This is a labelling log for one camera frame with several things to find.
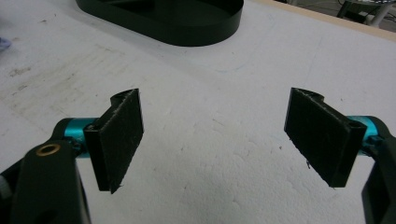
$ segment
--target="brass insert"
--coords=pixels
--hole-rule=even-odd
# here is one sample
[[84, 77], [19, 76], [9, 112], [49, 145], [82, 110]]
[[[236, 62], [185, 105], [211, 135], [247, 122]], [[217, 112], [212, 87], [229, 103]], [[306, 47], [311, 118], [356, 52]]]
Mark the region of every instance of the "brass insert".
[[49, 156], [51, 154], [56, 153], [57, 151], [59, 151], [59, 149], [61, 149], [61, 146], [58, 144], [49, 144], [49, 145], [45, 145], [41, 148], [39, 148], [35, 154], [37, 156], [40, 157], [45, 157], [45, 156]]

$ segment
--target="white tabletop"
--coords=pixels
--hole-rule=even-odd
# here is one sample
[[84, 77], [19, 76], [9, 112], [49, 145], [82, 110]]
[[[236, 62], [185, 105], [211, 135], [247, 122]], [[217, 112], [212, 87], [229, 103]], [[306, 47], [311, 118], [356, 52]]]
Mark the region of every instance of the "white tabletop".
[[298, 87], [395, 132], [389, 38], [245, 1], [235, 35], [182, 48], [74, 0], [3, 0], [0, 36], [13, 42], [0, 52], [0, 170], [60, 119], [99, 117], [111, 95], [140, 89], [145, 133], [122, 187], [98, 191], [90, 160], [78, 160], [92, 223], [364, 222], [372, 160], [358, 157], [346, 188], [331, 189], [283, 126]]

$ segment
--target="black oval object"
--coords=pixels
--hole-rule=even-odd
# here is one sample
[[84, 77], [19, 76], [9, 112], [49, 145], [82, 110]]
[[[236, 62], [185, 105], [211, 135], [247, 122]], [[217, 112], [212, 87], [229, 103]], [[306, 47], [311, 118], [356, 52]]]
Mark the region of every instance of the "black oval object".
[[76, 0], [85, 12], [167, 44], [199, 47], [233, 35], [243, 0]]

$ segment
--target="textured rubber pad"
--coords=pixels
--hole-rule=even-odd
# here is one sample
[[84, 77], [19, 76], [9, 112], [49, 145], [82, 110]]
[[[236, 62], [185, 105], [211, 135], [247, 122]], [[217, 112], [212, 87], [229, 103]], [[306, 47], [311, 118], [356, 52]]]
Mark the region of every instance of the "textured rubber pad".
[[84, 130], [99, 190], [120, 187], [143, 132], [138, 89], [113, 96], [107, 112]]
[[341, 188], [347, 183], [366, 126], [323, 100], [315, 92], [291, 89], [285, 132], [323, 180]]

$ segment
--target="scratched surface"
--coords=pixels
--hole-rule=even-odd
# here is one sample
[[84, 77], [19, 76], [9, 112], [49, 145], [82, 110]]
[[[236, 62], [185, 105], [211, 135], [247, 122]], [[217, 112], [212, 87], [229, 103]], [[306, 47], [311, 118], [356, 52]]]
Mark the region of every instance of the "scratched surface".
[[145, 134], [122, 187], [97, 190], [78, 161], [92, 222], [363, 223], [358, 158], [330, 189], [283, 132], [290, 87], [346, 115], [396, 130], [396, 44], [246, 1], [235, 35], [169, 46], [78, 9], [73, 0], [4, 0], [0, 36], [0, 170], [57, 121], [99, 117], [139, 88]]

